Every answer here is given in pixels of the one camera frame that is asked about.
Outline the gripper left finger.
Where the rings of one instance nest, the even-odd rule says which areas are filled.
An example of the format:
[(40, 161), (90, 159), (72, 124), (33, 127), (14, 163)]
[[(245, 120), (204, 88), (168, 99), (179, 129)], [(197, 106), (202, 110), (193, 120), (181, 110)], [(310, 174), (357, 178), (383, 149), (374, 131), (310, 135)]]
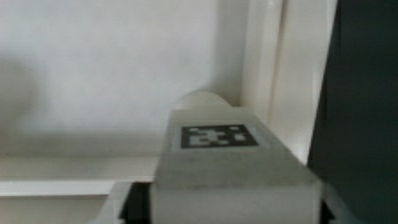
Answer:
[(152, 224), (149, 182), (113, 184), (104, 204), (87, 224)]

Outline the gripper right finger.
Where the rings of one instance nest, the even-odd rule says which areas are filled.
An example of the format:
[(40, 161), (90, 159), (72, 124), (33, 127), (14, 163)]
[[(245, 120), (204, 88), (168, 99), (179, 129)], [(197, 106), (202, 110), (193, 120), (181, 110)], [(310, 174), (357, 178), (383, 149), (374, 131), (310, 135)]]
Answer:
[(319, 224), (358, 224), (358, 220), (332, 189), (326, 189), (323, 193)]

